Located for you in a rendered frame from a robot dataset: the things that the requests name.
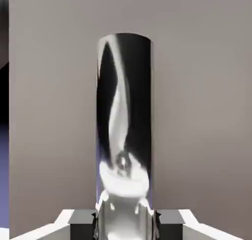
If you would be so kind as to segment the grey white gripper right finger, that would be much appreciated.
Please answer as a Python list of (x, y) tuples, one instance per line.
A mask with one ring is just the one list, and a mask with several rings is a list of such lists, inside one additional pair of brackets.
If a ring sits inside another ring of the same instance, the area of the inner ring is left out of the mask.
[(243, 240), (200, 223), (191, 210), (157, 210), (154, 240)]

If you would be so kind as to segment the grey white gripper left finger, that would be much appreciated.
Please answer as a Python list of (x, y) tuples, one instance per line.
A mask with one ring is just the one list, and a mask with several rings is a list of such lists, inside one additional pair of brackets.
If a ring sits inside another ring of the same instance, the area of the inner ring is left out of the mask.
[(64, 209), (55, 222), (10, 240), (96, 240), (95, 210)]

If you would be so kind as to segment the shiny dark curved metal handle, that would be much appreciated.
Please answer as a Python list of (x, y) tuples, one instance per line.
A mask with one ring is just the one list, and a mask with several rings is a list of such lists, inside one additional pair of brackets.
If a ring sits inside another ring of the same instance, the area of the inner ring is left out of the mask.
[(152, 43), (135, 33), (98, 42), (95, 240), (152, 240)]

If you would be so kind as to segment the grey painted cabinet door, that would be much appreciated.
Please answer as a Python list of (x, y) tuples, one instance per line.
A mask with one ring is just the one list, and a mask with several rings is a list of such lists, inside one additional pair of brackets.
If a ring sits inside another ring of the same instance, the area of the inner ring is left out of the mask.
[(10, 235), (95, 205), (97, 41), (153, 42), (154, 206), (252, 240), (252, 0), (10, 0)]

